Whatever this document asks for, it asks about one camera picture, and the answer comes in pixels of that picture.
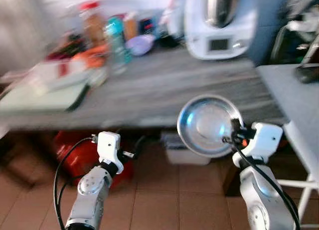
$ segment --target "red container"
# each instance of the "red container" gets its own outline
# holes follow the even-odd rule
[[[83,138],[91,136],[88,132],[65,132],[60,131],[54,138],[54,145],[58,161],[70,151],[72,146]],[[99,155],[97,144],[86,141],[81,143],[67,157],[63,164],[64,170],[72,177],[88,173],[94,166],[99,165]],[[133,178],[133,164],[131,161],[124,164],[124,170],[121,174],[113,178],[112,187],[116,186],[124,179]]]

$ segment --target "plastic bottle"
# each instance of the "plastic bottle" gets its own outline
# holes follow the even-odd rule
[[[99,13],[99,3],[90,1],[81,4],[80,16],[84,20],[84,32],[89,38],[92,46],[96,47],[105,44],[104,25],[105,22]]]
[[[110,18],[105,26],[104,33],[108,37],[109,45],[111,46],[112,74],[121,74],[126,71],[126,63],[128,62],[122,21],[117,17]]]

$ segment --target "black cable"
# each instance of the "black cable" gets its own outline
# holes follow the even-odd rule
[[[133,148],[134,153],[134,159],[137,159],[140,156],[140,153],[142,151],[141,143],[147,139],[145,135],[141,136],[135,143]]]
[[[300,230],[300,223],[299,223],[299,217],[297,212],[295,212],[295,209],[292,207],[290,201],[287,199],[287,197],[285,196],[285,194],[283,193],[283,191],[278,187],[278,185],[271,179],[268,177],[267,174],[265,174],[260,168],[258,168],[254,163],[252,163],[244,154],[243,152],[237,147],[236,145],[236,141],[234,140],[234,137],[232,136],[232,142],[234,144],[234,147],[236,149],[236,151],[239,153],[239,155],[241,156],[241,158],[243,160],[245,160],[254,170],[256,170],[261,176],[264,177],[265,180],[267,180],[267,182],[277,191],[277,193],[279,194],[279,196],[282,198],[282,200],[284,201],[287,209],[289,210],[291,216],[294,219],[295,225],[296,225],[296,230]]]
[[[289,200],[291,206],[293,207],[295,213],[298,213],[298,208],[294,202],[294,200],[285,192],[283,191],[284,195],[286,196],[286,198]]]
[[[61,211],[61,198],[62,198],[62,194],[63,194],[64,189],[66,188],[66,186],[67,186],[68,184],[72,183],[74,180],[79,179],[79,178],[81,178],[81,177],[83,177],[83,176],[84,176],[84,174],[79,175],[79,176],[72,177],[72,178],[70,178],[69,180],[67,180],[67,181],[64,183],[64,185],[62,186],[62,188],[61,188],[61,190],[60,190],[59,197],[58,197],[58,206],[59,206],[59,210],[60,210],[60,211]]]
[[[55,214],[58,218],[61,230],[65,230],[65,228],[64,228],[63,221],[62,221],[61,212],[60,212],[60,208],[58,205],[58,197],[57,197],[57,185],[58,185],[58,178],[59,178],[59,174],[60,174],[60,169],[61,169],[62,165],[64,164],[66,158],[72,153],[72,151],[76,147],[78,147],[81,143],[83,143],[87,140],[92,140],[92,137],[84,138],[84,139],[80,140],[79,142],[77,142],[75,145],[73,145],[73,147],[70,149],[70,151],[63,157],[63,159],[61,160],[61,162],[59,163],[59,165],[55,171],[54,183],[53,183],[53,203],[54,203]]]

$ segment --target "gray countertop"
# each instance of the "gray countertop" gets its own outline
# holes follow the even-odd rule
[[[305,145],[296,143],[296,151],[305,167],[316,175],[319,182],[319,83],[300,83],[294,76],[297,66],[267,65],[258,67],[257,71],[282,112],[293,122],[293,125],[284,128],[286,134],[290,134],[292,128],[298,129],[291,142],[300,137],[301,142],[306,142]]]
[[[72,112],[1,115],[0,125],[11,130],[175,127],[182,106],[204,93],[231,100],[247,123],[283,122],[251,61],[201,61],[178,48],[134,58],[125,73],[88,93]]]

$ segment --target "green cutting board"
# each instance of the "green cutting board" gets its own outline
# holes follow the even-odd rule
[[[87,90],[87,81],[44,95],[37,95],[27,84],[18,85],[0,100],[0,113],[72,110]]]

